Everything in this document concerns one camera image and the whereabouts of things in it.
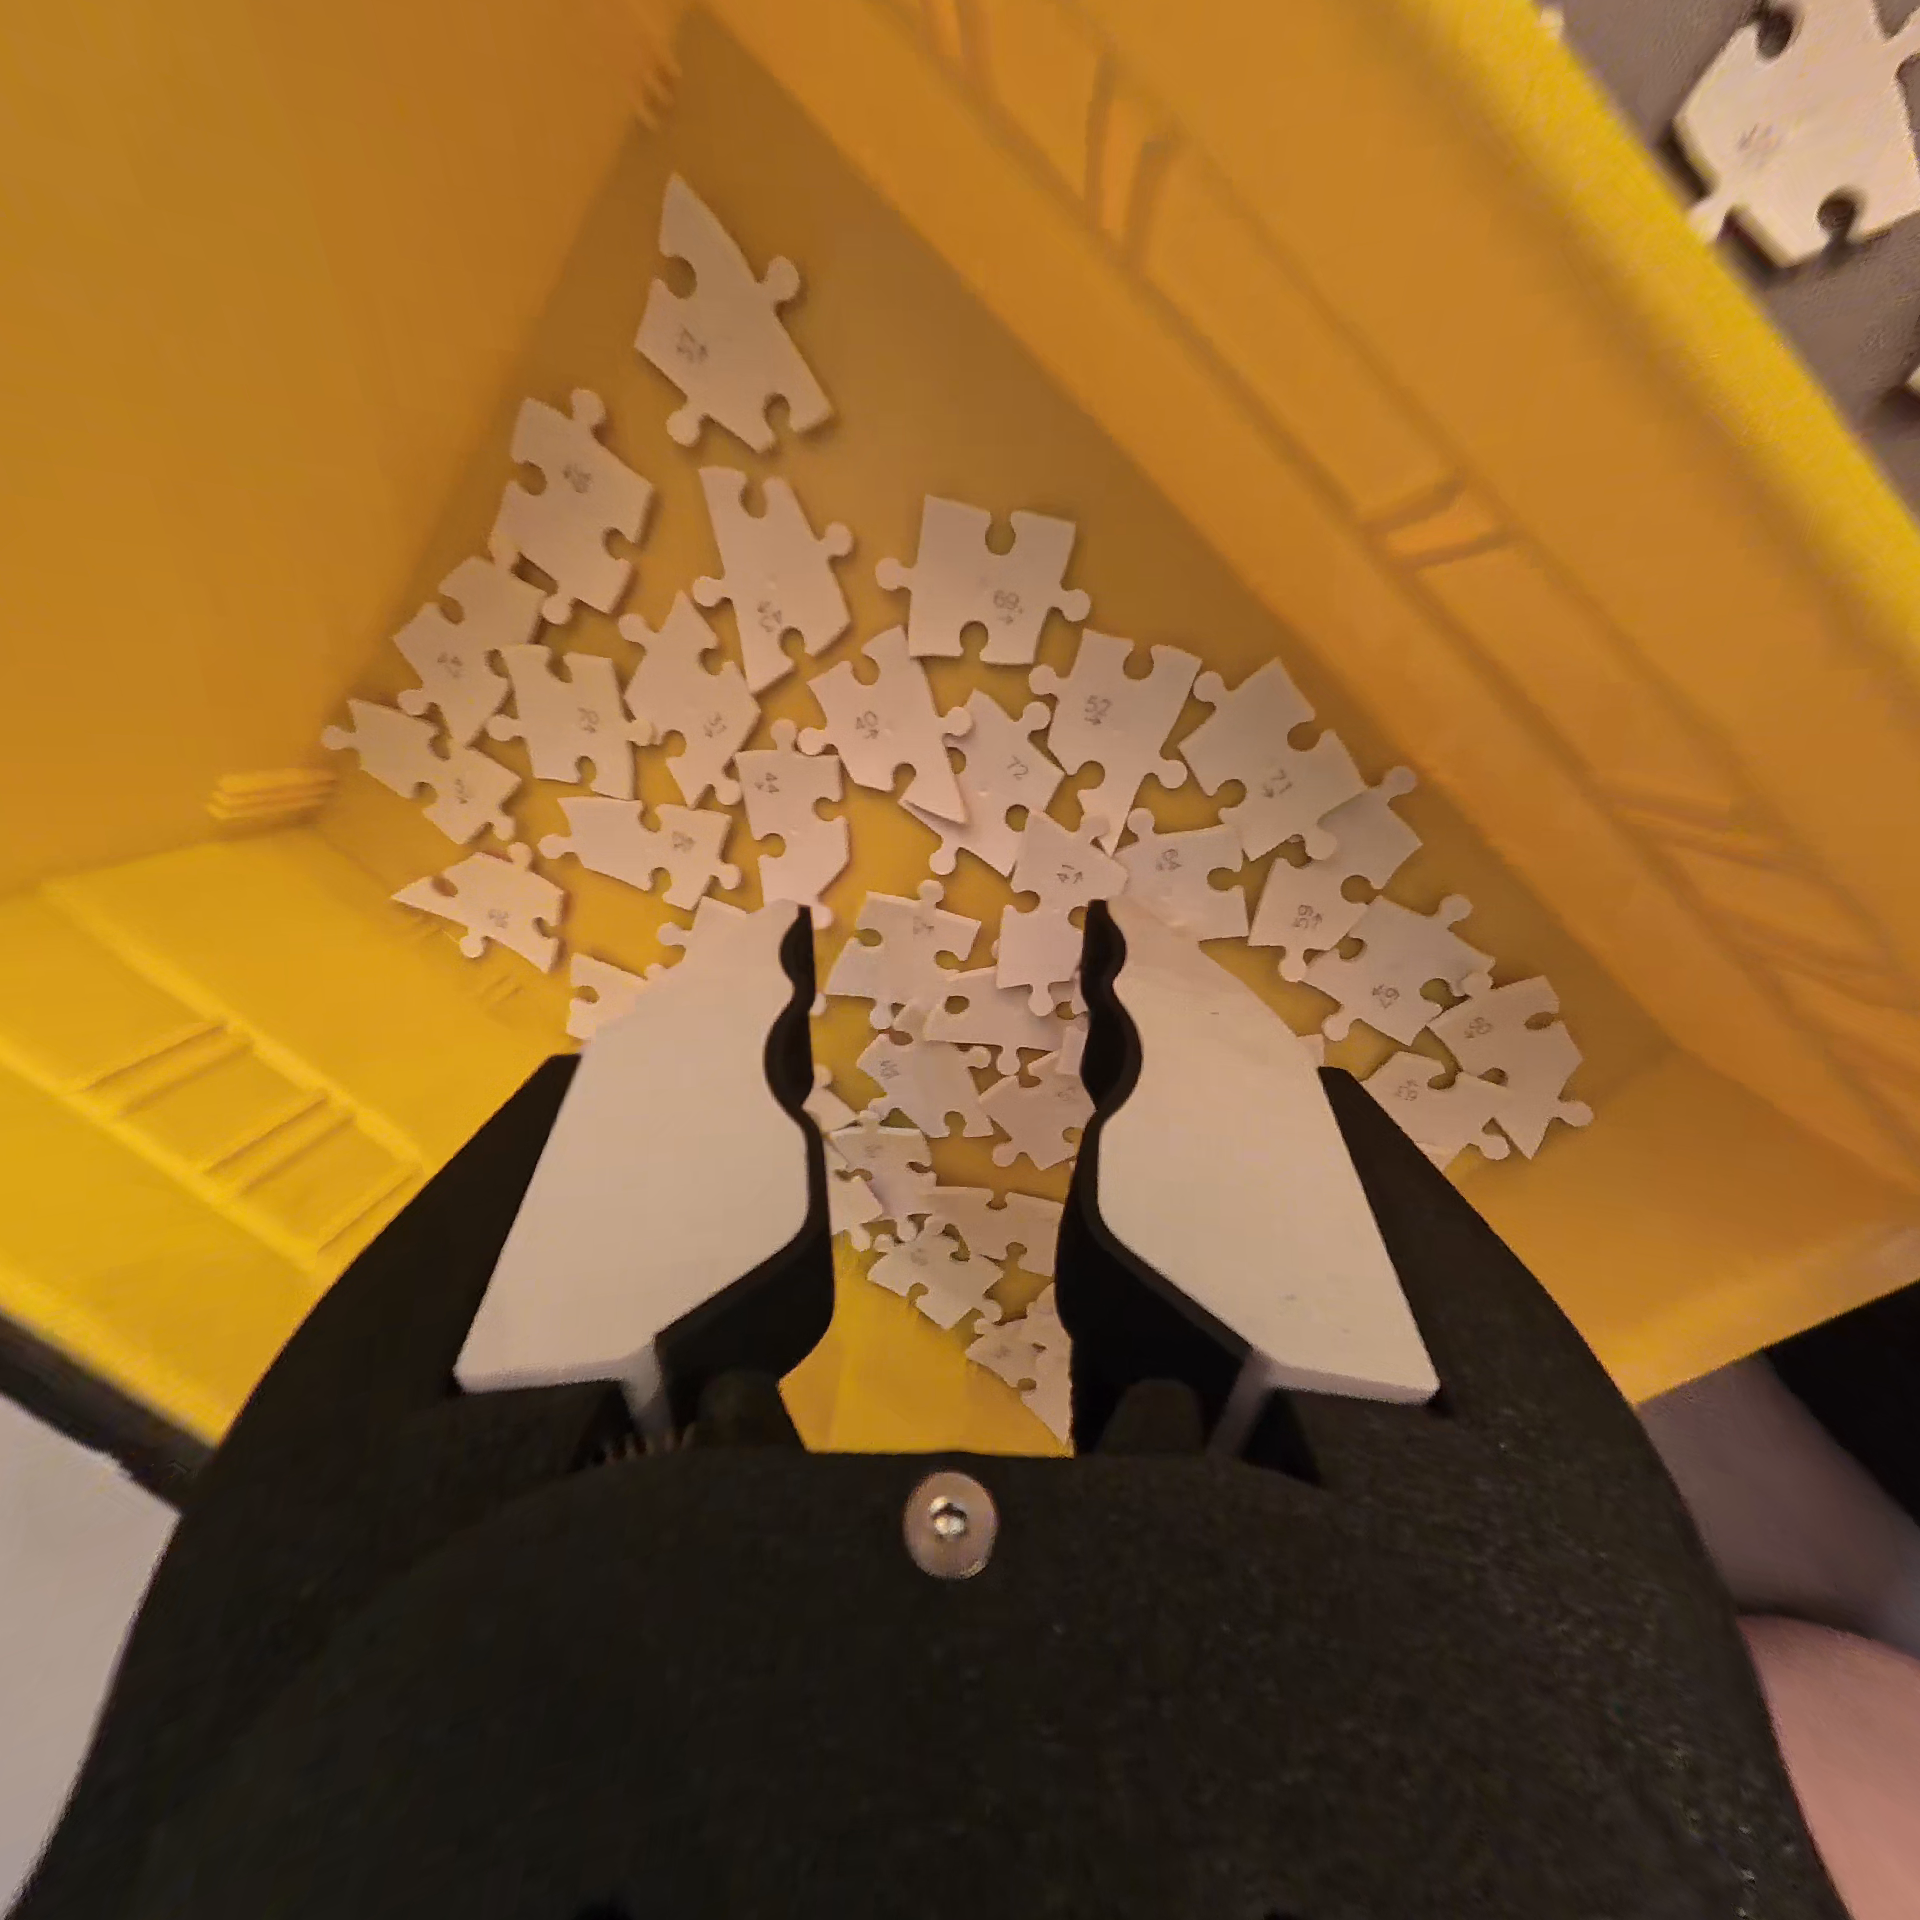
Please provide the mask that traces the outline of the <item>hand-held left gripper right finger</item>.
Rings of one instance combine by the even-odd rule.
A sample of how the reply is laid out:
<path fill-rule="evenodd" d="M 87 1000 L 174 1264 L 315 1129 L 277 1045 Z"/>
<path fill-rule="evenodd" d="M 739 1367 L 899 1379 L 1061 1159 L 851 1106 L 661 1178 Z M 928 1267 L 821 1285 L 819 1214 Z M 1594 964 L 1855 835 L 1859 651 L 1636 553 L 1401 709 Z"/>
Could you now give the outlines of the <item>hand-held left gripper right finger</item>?
<path fill-rule="evenodd" d="M 1245 1454 L 1279 1392 L 1431 1404 L 1440 1379 L 1302 1037 L 1140 900 L 1085 916 L 1091 1121 L 1064 1206 L 1068 1419 L 1176 1380 Z"/>

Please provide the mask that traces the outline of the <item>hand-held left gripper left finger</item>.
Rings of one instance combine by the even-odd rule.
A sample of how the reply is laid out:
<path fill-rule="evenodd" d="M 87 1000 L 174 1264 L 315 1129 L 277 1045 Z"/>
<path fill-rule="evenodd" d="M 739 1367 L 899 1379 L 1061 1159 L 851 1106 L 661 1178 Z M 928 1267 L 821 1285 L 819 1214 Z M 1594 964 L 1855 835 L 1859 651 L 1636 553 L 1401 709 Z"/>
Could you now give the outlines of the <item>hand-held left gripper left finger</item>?
<path fill-rule="evenodd" d="M 781 1380 L 832 1317 L 814 916 L 711 929 L 579 1055 L 465 1329 L 465 1394 L 615 1383 L 646 1447 L 796 1444 Z"/>

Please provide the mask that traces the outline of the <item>pile of puzzle pieces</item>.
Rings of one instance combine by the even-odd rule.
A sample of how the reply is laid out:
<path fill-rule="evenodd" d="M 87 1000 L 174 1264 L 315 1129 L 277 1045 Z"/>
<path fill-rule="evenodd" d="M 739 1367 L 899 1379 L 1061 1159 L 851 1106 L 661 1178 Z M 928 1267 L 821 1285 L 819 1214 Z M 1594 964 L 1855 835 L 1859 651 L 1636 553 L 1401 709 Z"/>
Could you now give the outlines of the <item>pile of puzzle pieces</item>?
<path fill-rule="evenodd" d="M 1397 1047 L 1364 1078 L 1407 1139 L 1536 1155 L 1585 1125 L 1545 976 L 1494 984 L 1456 921 L 1392 898 L 1420 851 L 1282 663 L 1225 680 L 1091 626 L 1064 515 L 928 494 L 912 557 L 878 557 L 901 617 L 851 640 L 844 523 L 783 473 L 698 467 L 716 569 L 659 621 L 627 609 L 652 486 L 609 450 L 604 405 L 516 415 L 516 480 L 485 553 L 397 631 L 414 686 L 348 701 L 324 733 L 470 851 L 394 900 L 553 973 L 553 864 L 655 893 L 661 961 L 574 949 L 569 1032 L 588 1041 L 742 910 L 746 851 L 781 910 L 838 923 L 816 1004 L 861 1002 L 870 1037 L 816 1067 L 829 1223 L 870 1284 L 1068 1436 L 1053 1307 L 1064 1166 L 1091 1123 L 1076 937 L 1091 898 L 1137 898 L 1201 946 L 1265 949 L 1265 984 Z"/>

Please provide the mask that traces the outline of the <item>yellow plastic bin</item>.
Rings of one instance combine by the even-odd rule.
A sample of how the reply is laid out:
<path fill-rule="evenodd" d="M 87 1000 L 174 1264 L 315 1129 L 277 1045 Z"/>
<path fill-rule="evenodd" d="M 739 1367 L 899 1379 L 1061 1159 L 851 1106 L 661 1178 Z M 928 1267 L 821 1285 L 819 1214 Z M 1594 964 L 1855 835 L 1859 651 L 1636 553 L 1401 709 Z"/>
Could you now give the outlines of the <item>yellow plastic bin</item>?
<path fill-rule="evenodd" d="M 1628 1397 L 1917 1279 L 1917 529 L 1536 4 L 4 4 L 4 1317 L 216 1444 L 569 1045 L 324 733 L 529 397 L 652 486 L 1064 515 L 1407 766 L 1585 1125 L 1449 1176 Z"/>

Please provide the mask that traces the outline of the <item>spread of white jigsaw pieces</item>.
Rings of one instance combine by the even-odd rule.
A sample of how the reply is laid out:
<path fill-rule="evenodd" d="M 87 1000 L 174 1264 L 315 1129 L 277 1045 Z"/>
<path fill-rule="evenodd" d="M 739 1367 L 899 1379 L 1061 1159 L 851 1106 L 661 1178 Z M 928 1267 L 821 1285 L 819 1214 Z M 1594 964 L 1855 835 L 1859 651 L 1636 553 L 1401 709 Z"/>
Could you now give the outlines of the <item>spread of white jigsaw pieces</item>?
<path fill-rule="evenodd" d="M 1917 6 L 1759 4 L 1671 113 L 1690 227 L 1733 232 L 1773 315 L 1855 402 L 1917 419 Z"/>

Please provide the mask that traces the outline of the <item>black quilted pad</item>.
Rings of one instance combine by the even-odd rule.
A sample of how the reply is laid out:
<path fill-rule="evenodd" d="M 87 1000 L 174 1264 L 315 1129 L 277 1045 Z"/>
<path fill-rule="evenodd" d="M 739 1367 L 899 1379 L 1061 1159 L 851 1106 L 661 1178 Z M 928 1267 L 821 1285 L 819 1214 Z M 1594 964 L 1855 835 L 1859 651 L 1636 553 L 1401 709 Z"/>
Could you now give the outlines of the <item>black quilted pad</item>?
<path fill-rule="evenodd" d="M 1773 1342 L 1766 1360 L 1840 1449 L 1917 1468 L 1917 1284 Z"/>

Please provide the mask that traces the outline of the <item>person's leg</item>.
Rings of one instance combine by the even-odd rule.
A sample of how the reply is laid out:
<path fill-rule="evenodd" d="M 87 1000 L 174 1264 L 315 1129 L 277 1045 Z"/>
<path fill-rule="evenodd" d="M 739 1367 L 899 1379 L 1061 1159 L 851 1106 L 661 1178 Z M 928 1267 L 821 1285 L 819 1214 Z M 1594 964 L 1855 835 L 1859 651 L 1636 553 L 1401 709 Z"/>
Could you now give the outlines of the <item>person's leg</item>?
<path fill-rule="evenodd" d="M 1917 1918 L 1917 1522 L 1766 1359 L 1639 1404 L 1850 1918 Z"/>

